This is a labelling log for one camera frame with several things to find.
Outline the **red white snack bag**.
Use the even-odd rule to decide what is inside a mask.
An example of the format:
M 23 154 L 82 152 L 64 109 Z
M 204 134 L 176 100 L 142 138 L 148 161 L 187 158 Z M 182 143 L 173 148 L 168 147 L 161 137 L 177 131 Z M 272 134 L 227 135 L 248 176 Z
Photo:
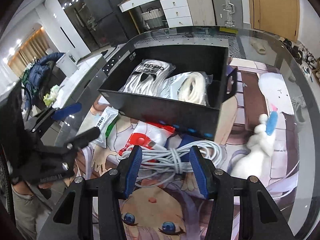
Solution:
M 122 156 L 125 151 L 129 151 L 135 145 L 150 150 L 165 150 L 167 139 L 174 133 L 175 128 L 172 126 L 140 121 L 118 154 Z

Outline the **white green printed pouch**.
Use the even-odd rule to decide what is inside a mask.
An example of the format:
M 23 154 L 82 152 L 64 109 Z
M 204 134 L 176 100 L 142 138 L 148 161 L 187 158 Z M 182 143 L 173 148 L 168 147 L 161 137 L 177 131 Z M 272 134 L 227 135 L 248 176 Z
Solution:
M 113 107 L 106 107 L 99 117 L 95 127 L 100 129 L 100 135 L 93 142 L 102 147 L 106 148 L 107 139 L 111 134 L 113 127 L 119 119 L 119 111 Z

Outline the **white plush toy blue tag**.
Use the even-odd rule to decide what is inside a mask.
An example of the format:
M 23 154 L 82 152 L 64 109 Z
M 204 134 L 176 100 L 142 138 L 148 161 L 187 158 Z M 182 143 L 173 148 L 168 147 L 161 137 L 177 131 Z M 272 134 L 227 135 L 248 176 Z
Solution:
M 259 116 L 259 125 L 254 128 L 254 133 L 246 145 L 249 154 L 236 162 L 231 170 L 231 176 L 241 179 L 250 176 L 261 177 L 265 159 L 272 157 L 274 153 L 277 122 L 276 111 Z

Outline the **black cardboard storage box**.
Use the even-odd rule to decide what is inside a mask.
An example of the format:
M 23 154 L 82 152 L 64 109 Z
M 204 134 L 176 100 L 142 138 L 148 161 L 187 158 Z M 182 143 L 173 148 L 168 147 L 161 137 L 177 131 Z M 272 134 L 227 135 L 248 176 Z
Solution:
M 204 44 L 140 47 L 130 51 L 110 72 L 99 92 L 112 107 L 143 122 L 172 126 L 176 131 L 214 140 L 221 107 L 236 93 L 236 70 L 227 69 L 228 49 Z M 175 65 L 159 96 L 120 92 L 134 69 L 146 59 Z

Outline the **white striped socks pack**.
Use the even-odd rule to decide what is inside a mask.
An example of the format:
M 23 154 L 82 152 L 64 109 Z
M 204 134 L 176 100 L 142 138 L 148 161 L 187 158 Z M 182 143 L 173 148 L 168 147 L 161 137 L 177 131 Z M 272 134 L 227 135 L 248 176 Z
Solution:
M 172 63 L 143 60 L 131 73 L 120 92 L 159 96 L 164 80 L 176 69 Z

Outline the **grey white side cabinet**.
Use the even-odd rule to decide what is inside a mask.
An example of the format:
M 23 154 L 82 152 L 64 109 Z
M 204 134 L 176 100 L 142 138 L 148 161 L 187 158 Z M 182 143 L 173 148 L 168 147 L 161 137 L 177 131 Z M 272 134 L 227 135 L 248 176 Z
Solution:
M 78 64 L 78 70 L 63 80 L 52 108 L 62 109 L 80 103 L 81 111 L 69 114 L 61 120 L 54 120 L 41 138 L 44 145 L 61 146 L 80 132 L 93 127 L 86 124 L 82 128 L 81 125 L 86 116 L 90 115 L 90 108 L 95 100 L 101 97 L 98 88 L 106 80 L 103 70 L 105 64 L 106 60 L 99 54 Z

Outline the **white electric kettle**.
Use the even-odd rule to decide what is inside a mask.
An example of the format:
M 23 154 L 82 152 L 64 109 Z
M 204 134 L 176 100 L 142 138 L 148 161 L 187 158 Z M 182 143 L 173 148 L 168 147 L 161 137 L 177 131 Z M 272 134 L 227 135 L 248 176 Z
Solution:
M 64 53 L 56 62 L 59 68 L 67 77 L 71 77 L 77 70 L 76 60 L 70 51 Z

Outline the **blue puffer jacket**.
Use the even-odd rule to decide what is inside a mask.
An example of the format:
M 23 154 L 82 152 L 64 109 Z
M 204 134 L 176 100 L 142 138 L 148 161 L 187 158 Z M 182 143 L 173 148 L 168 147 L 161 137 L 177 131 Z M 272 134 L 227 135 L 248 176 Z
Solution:
M 65 53 L 55 52 L 37 60 L 30 68 L 26 68 L 21 75 L 21 81 L 32 98 L 42 98 L 48 88 L 56 62 Z

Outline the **anime print desk mat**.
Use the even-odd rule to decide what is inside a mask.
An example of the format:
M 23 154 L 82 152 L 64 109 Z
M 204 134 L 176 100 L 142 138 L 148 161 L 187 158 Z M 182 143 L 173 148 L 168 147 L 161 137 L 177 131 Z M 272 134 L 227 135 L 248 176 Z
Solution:
M 142 148 L 135 188 L 119 202 L 127 239 L 205 239 L 216 202 L 211 197 L 205 199 L 199 191 L 189 161 L 191 147 L 197 146 L 221 177 L 233 177 L 231 170 L 236 162 L 249 154 L 246 145 L 259 125 L 259 116 L 272 111 L 278 113 L 274 153 L 265 159 L 257 179 L 279 207 L 289 203 L 298 183 L 298 160 L 294 108 L 285 80 L 278 71 L 260 62 L 233 59 L 228 70 L 238 72 L 238 90 L 222 104 L 214 140 L 175 130 L 165 150 Z M 101 96 L 81 127 L 94 126 L 106 107 L 112 106 Z M 119 113 L 106 148 L 91 142 L 78 153 L 76 175 L 93 179 L 116 168 L 133 149 L 118 154 L 139 122 Z

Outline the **black refrigerator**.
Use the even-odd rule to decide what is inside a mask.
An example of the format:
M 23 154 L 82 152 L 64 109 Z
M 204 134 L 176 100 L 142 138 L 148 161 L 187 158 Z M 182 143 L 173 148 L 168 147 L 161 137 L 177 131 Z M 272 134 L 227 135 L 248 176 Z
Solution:
M 84 0 L 89 10 L 89 30 L 100 47 L 125 43 L 138 35 L 129 12 L 122 12 L 124 0 Z

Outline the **dark glass cabinet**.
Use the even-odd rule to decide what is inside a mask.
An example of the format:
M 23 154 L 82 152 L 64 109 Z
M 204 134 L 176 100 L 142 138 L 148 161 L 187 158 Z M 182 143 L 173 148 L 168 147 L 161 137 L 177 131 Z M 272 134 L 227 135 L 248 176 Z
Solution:
M 58 0 L 78 35 L 90 51 L 99 49 L 95 38 L 89 30 L 87 21 L 90 13 L 84 0 Z

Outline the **woven laundry basket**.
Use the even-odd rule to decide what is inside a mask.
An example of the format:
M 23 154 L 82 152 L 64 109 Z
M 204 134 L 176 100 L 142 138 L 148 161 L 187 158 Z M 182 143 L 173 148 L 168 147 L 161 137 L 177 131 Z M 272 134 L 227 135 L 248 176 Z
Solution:
M 141 16 L 146 28 L 149 30 L 165 28 L 167 26 L 167 19 L 161 8 L 148 8 Z

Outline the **silver aluminium suitcase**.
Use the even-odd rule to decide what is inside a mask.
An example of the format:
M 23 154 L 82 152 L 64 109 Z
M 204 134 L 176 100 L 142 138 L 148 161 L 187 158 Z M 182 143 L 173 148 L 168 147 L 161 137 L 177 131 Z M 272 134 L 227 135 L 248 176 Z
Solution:
M 213 0 L 218 26 L 243 28 L 242 0 Z

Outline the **beige suitcase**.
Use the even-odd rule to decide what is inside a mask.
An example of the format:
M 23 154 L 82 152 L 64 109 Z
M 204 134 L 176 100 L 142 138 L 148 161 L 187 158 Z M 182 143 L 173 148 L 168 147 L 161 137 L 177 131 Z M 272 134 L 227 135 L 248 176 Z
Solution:
M 187 0 L 194 26 L 215 26 L 213 0 Z

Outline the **wooden door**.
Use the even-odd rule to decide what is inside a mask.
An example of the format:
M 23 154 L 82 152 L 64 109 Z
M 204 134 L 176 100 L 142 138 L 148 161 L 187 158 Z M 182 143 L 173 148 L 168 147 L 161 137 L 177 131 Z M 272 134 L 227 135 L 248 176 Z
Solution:
M 249 11 L 254 29 L 297 41 L 299 0 L 249 0 Z

